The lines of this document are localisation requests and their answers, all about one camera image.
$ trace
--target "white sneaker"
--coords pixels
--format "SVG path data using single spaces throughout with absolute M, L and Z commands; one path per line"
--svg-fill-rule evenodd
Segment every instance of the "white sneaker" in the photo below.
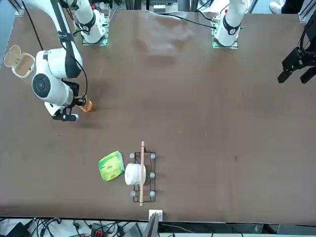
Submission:
M 281 14 L 281 6 L 279 4 L 277 4 L 275 1 L 272 1 L 269 4 L 270 10 L 272 13 L 274 14 Z

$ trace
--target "small orange object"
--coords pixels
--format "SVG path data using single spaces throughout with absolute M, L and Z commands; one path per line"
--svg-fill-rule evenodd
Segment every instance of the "small orange object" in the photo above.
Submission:
M 84 111 L 85 113 L 90 112 L 92 110 L 92 102 L 91 102 L 91 100 L 86 98 L 85 99 L 85 105 L 84 106 L 79 106 L 79 108 L 81 108 L 81 110 Z

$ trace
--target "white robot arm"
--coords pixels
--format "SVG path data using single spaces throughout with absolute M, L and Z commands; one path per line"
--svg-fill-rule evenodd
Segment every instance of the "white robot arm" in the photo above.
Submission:
M 221 45 L 229 47 L 235 43 L 246 10 L 245 0 L 230 0 L 227 13 L 221 16 L 221 24 L 215 36 Z
M 32 7 L 46 12 L 54 22 L 62 48 L 43 50 L 36 55 L 36 74 L 32 80 L 34 94 L 41 100 L 53 119 L 76 121 L 78 115 L 72 115 L 73 106 L 85 104 L 84 97 L 78 97 L 79 85 L 65 81 L 65 78 L 76 78 L 82 70 L 82 59 L 74 42 L 61 0 L 24 0 Z M 92 11 L 88 0 L 69 0 L 69 4 L 77 7 L 76 15 L 82 27 L 86 27 L 83 36 L 88 42 L 96 42 L 103 35 L 99 31 L 100 21 L 96 21 L 98 13 Z

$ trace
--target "wooden stick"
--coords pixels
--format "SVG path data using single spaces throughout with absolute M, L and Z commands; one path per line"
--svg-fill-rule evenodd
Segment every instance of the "wooden stick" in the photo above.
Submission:
M 139 205 L 143 206 L 143 184 L 144 184 L 144 152 L 145 152 L 145 142 L 142 142 L 142 153 L 141 153 L 141 161 L 140 161 L 140 200 Z

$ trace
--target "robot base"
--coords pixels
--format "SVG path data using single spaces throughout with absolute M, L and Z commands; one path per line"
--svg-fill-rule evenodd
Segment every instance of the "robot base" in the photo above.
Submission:
M 102 36 L 99 41 L 97 41 L 96 43 L 88 43 L 84 37 L 82 37 L 82 45 L 99 45 L 99 46 L 106 46 L 108 44 L 108 39 L 109 39 L 109 16 L 104 15 L 104 13 L 101 14 L 101 22 L 102 22 L 102 26 L 104 25 L 104 27 L 102 27 L 102 30 L 105 31 L 104 36 Z
M 216 16 L 215 18 L 215 22 L 212 22 L 212 26 L 215 26 L 216 28 L 218 28 L 221 24 L 221 19 L 219 16 Z M 235 43 L 232 45 L 232 46 L 229 46 L 229 47 L 226 47 L 226 46 L 223 46 L 221 45 L 218 40 L 215 38 L 217 34 L 217 30 L 214 30 L 212 29 L 212 47 L 213 48 L 232 48 L 232 49 L 238 49 L 238 36 L 237 36 L 237 39 L 235 40 Z

